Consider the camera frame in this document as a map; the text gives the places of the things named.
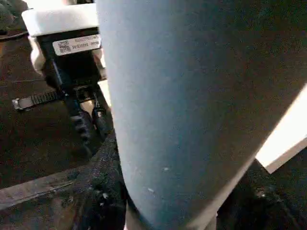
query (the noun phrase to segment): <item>gray cylindrical post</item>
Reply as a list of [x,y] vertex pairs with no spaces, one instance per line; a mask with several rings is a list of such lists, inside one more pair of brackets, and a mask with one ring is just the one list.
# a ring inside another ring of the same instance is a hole
[[204,229],[305,82],[305,35],[234,31],[270,12],[240,7],[97,3],[122,171],[146,228]]

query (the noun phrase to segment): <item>white label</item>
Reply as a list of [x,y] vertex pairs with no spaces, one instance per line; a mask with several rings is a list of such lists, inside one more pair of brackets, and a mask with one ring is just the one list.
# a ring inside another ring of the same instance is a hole
[[76,37],[72,39],[56,41],[53,42],[52,45],[56,54],[61,56],[85,50],[99,49],[101,45],[101,39],[99,34],[95,34],[85,37]]

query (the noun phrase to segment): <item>dark fabric surface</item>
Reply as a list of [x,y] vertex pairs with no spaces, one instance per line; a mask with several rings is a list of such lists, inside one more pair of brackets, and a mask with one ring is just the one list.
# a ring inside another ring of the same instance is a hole
[[295,155],[272,176],[281,197],[307,223],[307,149]]

